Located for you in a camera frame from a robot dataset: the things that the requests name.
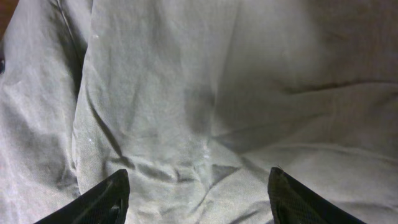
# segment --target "black object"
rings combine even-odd
[[[120,169],[36,224],[123,224],[129,207],[129,194],[127,170]]]
[[[276,167],[268,194],[275,224],[364,224]]]

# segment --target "brown surface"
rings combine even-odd
[[[17,4],[18,0],[0,0],[0,38],[6,31]]]

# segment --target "gray fabric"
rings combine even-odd
[[[124,168],[126,223],[272,223],[281,166],[398,219],[394,1],[20,0],[2,43],[0,222]]]

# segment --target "gray blanket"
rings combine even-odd
[[[1,44],[0,223],[127,169],[126,223],[273,223],[272,166],[398,220],[398,2],[20,0]]]

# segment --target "wrinkled fabric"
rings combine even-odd
[[[20,0],[2,41],[0,222],[118,169],[126,223],[273,223],[280,166],[398,219],[398,3]]]

